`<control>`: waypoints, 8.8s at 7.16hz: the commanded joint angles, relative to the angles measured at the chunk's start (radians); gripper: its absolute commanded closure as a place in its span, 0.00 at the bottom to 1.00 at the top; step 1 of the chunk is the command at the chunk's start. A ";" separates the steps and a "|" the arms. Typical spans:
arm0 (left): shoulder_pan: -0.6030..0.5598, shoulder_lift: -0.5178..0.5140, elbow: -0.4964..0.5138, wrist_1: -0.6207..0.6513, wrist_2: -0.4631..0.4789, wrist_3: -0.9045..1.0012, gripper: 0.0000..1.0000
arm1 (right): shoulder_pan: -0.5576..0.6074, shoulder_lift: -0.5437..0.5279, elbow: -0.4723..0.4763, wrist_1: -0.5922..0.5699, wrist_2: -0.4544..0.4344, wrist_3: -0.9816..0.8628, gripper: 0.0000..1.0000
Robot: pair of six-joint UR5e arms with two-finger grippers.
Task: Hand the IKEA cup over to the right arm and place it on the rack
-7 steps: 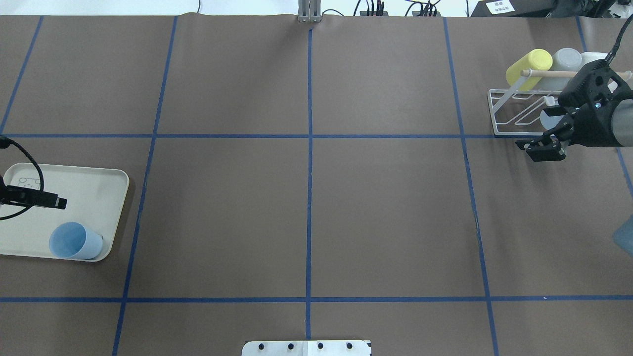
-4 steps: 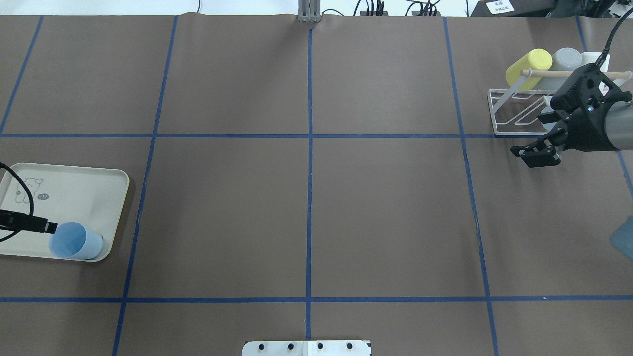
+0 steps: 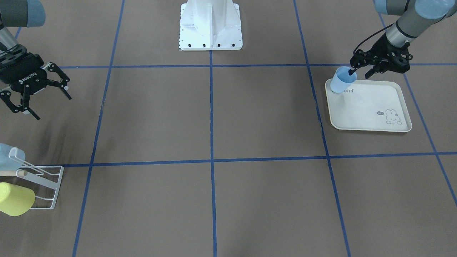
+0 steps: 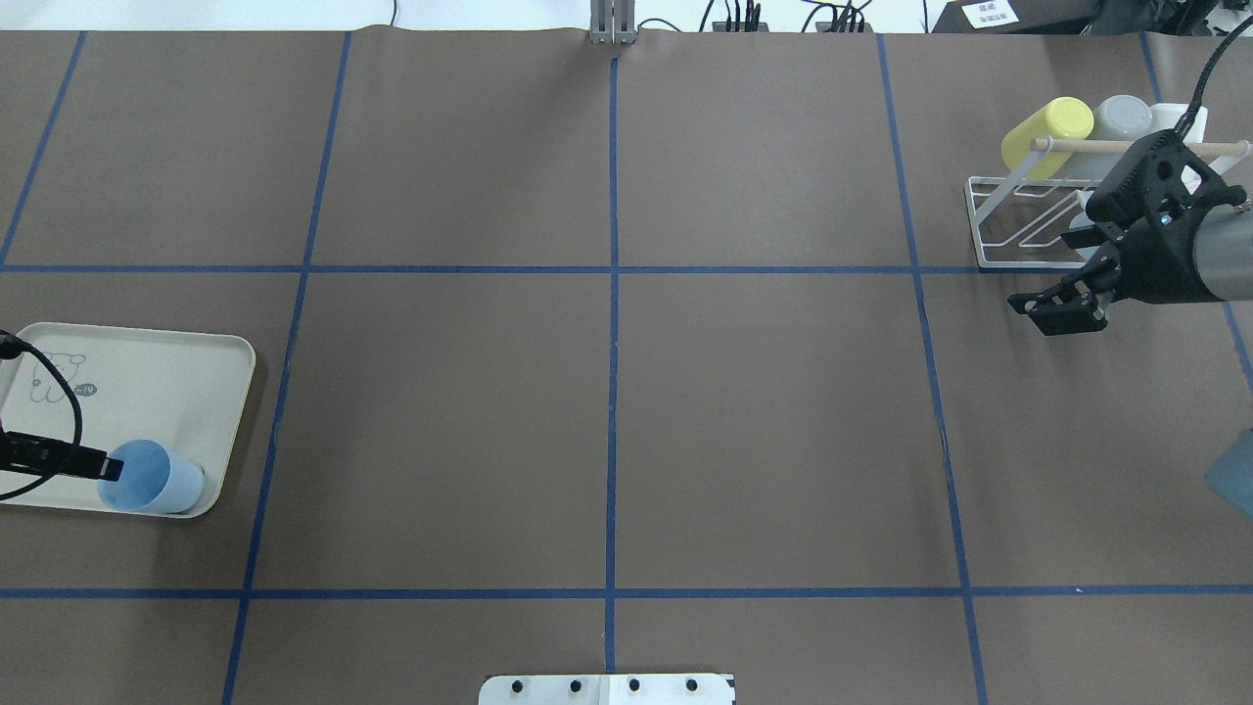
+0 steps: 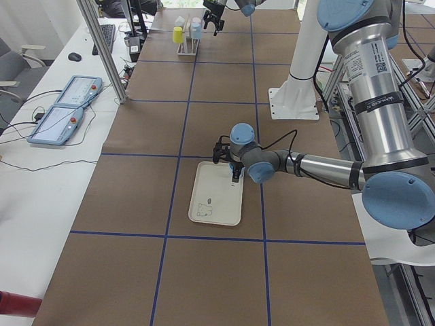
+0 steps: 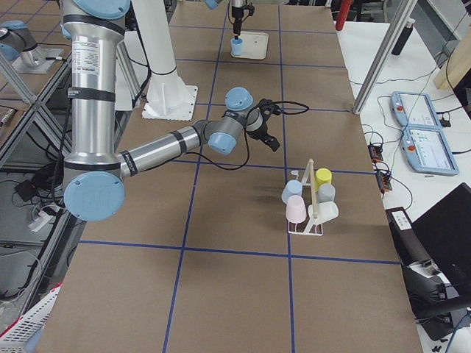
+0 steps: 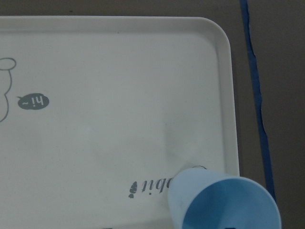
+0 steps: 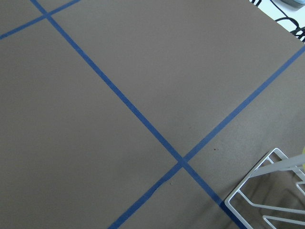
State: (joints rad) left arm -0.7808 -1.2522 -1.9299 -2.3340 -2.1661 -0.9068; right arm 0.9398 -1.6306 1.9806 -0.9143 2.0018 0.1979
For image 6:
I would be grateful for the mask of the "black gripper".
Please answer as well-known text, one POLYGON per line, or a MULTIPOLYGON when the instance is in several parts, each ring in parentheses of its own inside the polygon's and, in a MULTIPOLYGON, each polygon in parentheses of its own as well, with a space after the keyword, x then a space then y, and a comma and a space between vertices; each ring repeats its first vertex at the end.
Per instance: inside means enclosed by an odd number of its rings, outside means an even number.
POLYGON ((272 151, 280 148, 278 139, 268 133, 266 122, 272 114, 279 115, 279 107, 271 99, 261 99, 247 113, 246 132, 253 140, 259 140, 272 151))
POLYGON ((254 15, 255 6, 248 0, 233 0, 230 2, 231 16, 233 19, 233 34, 236 40, 241 34, 241 24, 254 15))

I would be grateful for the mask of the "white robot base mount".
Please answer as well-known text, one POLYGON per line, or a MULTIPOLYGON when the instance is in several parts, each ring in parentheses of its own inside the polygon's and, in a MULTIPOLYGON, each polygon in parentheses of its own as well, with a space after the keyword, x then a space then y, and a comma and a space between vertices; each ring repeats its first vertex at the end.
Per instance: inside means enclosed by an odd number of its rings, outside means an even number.
POLYGON ((163 1, 132 2, 152 76, 143 117, 190 121, 198 87, 186 85, 177 72, 163 1))

